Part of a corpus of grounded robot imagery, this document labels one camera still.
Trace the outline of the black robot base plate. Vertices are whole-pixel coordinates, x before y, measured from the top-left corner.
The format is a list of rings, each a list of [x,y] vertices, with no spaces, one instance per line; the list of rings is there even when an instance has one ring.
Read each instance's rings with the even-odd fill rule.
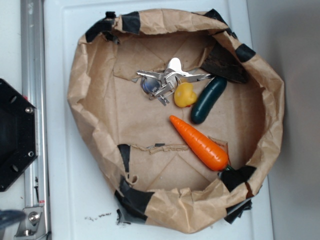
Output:
[[[0,191],[7,191],[36,157],[36,108],[1,79]]]

